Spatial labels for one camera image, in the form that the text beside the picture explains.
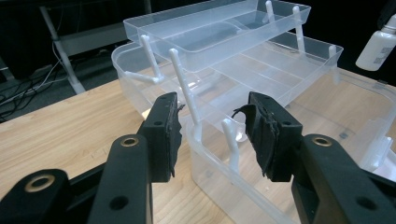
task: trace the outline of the wooden table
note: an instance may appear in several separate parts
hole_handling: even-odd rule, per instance
[[[141,122],[116,80],[1,124],[0,198],[35,171],[59,168],[73,178],[103,163],[113,141],[136,133]],[[155,223],[233,223],[191,179],[186,142],[176,177],[154,184],[153,194]]]

